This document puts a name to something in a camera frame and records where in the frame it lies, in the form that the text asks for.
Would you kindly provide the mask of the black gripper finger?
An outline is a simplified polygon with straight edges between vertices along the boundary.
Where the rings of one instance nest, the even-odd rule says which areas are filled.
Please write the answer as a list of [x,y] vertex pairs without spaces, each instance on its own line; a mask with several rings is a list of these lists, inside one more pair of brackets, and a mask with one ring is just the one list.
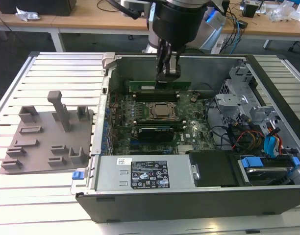
[[171,52],[165,62],[165,81],[173,82],[180,77],[180,65],[178,64],[179,55],[176,52]]
[[156,55],[156,81],[168,83],[170,82],[169,78],[169,69],[166,68],[166,65],[169,64],[171,57],[171,45],[165,40],[158,40],[158,49]]

